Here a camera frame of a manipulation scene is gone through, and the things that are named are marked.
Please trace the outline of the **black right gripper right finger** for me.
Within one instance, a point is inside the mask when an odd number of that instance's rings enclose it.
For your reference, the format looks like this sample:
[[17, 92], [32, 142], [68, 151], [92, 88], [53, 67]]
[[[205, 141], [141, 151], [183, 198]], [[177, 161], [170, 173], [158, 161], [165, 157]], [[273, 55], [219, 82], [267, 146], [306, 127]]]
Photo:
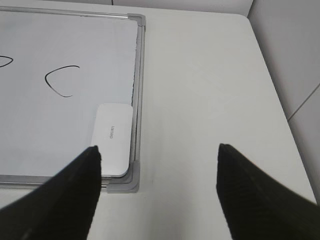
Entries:
[[318, 240], [320, 207], [258, 168], [236, 148], [218, 148], [216, 192], [234, 240]]

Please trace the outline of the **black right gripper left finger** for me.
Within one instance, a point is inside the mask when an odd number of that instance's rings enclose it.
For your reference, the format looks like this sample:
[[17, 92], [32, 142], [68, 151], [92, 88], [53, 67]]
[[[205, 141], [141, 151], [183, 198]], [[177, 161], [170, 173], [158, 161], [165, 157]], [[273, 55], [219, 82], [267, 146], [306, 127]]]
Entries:
[[43, 185], [1, 208], [0, 238], [87, 239], [101, 184], [101, 154], [91, 146]]

